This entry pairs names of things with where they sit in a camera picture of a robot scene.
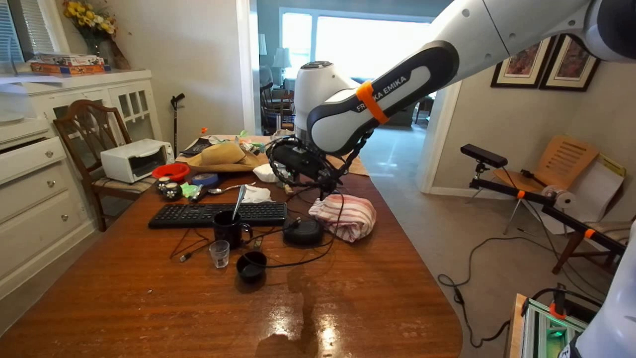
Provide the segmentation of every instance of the wall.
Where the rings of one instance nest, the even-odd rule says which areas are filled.
[[[508,158],[508,168],[532,166],[554,132],[593,142],[636,170],[636,65],[599,63],[587,91],[490,87],[492,67],[462,79],[432,186],[466,188],[474,160],[458,146],[474,142]],[[627,184],[611,216],[633,214],[636,186]]]
[[[246,83],[240,77],[238,1],[104,0],[116,19],[116,43],[130,67],[152,71],[164,138],[172,132],[168,101],[184,93],[178,109],[178,146],[190,142],[200,126],[214,132],[244,128],[242,85]],[[81,49],[81,37],[77,39],[71,25],[67,33],[69,47]]]

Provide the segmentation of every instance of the black cup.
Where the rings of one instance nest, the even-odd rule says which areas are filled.
[[[236,260],[236,272],[242,282],[254,284],[263,278],[265,256],[259,250],[250,250]]]
[[[240,214],[232,218],[232,210],[220,210],[214,214],[214,236],[216,240],[228,240],[230,248],[238,248],[244,242],[252,240],[252,226],[248,222],[240,220]]]

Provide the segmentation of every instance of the picture frame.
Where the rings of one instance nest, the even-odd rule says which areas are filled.
[[[591,55],[577,37],[558,35],[538,87],[585,91],[597,63],[599,59]]]
[[[496,63],[490,87],[536,87],[552,51],[554,37],[546,37]]]

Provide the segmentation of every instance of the window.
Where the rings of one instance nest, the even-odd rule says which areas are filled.
[[[17,43],[15,25],[5,0],[0,0],[0,63],[19,63],[21,47]]]
[[[0,63],[51,53],[53,43],[37,0],[0,0]]]
[[[403,15],[281,9],[279,43],[289,51],[283,77],[295,77],[301,63],[327,59],[351,77],[377,77],[418,49],[428,19]]]

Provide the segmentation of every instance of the white wall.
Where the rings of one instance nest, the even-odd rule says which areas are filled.
[[[212,132],[244,128],[242,87],[248,83],[240,75],[238,25],[244,25],[244,13],[238,13],[238,1],[106,1],[118,25],[120,51],[132,67],[152,71],[158,122],[166,138],[172,132],[168,99],[184,93],[178,146],[192,140],[200,126]]]

